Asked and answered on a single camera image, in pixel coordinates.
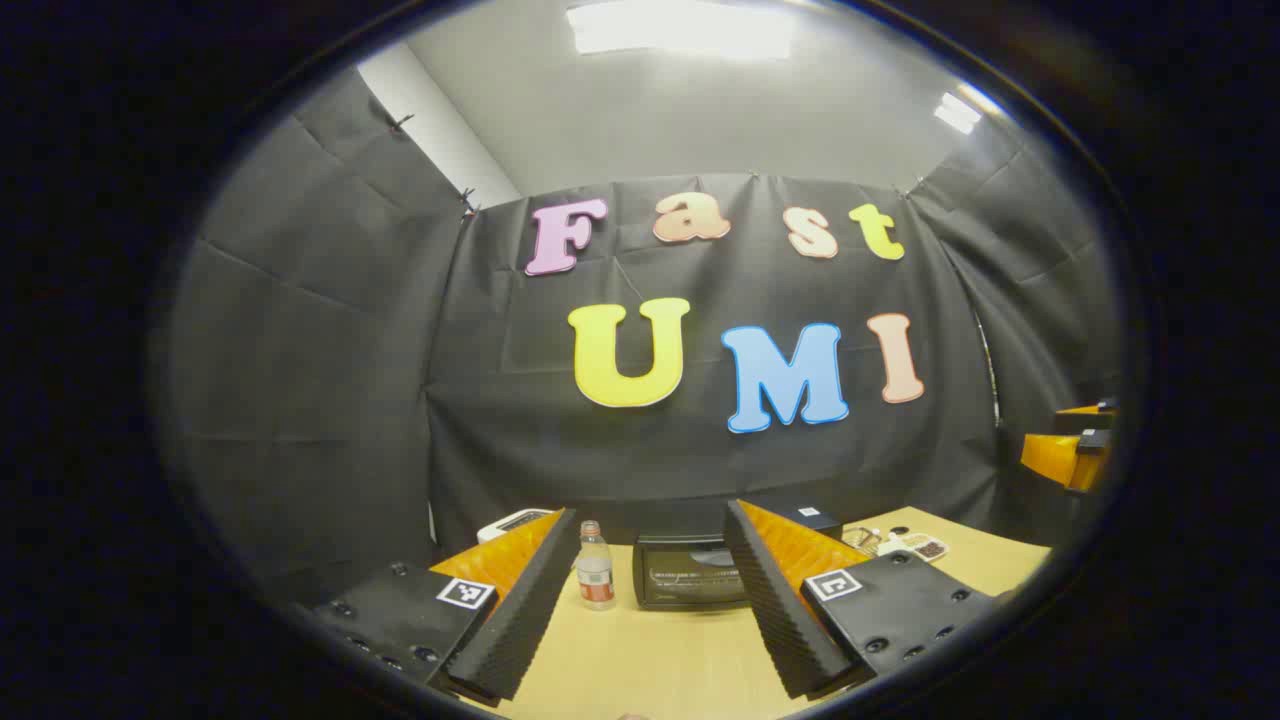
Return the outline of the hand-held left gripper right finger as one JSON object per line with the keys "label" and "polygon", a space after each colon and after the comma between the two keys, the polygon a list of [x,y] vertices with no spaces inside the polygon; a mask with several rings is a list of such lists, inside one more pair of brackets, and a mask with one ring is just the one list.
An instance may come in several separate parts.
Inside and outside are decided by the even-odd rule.
{"label": "hand-held left gripper right finger", "polygon": [[947,648],[996,598],[913,550],[874,557],[731,500],[724,542],[763,644],[791,697],[818,700]]}

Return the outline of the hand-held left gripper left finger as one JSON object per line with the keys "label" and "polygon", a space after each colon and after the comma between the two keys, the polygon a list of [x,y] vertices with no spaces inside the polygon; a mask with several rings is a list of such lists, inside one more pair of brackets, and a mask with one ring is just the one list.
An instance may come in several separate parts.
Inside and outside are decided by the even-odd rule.
{"label": "hand-held left gripper left finger", "polygon": [[393,562],[312,615],[415,685],[512,700],[577,553],[577,514],[558,509],[430,568]]}

